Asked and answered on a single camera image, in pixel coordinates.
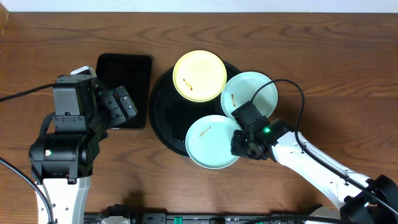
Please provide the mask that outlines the mint plate front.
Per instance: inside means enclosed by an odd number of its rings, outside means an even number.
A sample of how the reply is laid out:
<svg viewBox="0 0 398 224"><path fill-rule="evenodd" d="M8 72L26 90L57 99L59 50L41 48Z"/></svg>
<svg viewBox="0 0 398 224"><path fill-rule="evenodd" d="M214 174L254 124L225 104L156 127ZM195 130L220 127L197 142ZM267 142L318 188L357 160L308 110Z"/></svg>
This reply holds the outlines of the mint plate front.
<svg viewBox="0 0 398 224"><path fill-rule="evenodd" d="M223 169L239 157L231 153L231 140L239 125L221 115L209 115L195 121L185 136L185 147L190 158L207 169Z"/></svg>

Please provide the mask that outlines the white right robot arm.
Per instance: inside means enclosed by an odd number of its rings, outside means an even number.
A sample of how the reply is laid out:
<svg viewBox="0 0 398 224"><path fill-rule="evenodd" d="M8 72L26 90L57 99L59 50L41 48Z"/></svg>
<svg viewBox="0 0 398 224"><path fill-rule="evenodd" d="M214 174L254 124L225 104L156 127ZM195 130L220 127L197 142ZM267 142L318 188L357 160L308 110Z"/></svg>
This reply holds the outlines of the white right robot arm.
<svg viewBox="0 0 398 224"><path fill-rule="evenodd" d="M325 195L350 223L397 223L397 184L340 164L309 143L286 121L238 118L231 152L255 160L272 159L292 169Z"/></svg>

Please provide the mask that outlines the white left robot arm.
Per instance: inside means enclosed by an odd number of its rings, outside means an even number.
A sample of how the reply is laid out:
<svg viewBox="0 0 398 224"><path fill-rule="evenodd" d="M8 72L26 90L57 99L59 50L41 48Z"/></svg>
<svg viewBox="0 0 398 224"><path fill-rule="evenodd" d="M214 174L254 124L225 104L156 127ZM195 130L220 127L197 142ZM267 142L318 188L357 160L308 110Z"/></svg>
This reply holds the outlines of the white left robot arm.
<svg viewBox="0 0 398 224"><path fill-rule="evenodd" d="M39 188L39 223L83 223L93 164L112 118L104 99L113 95L91 75L62 75L53 85L55 111L48 114L29 149Z"/></svg>

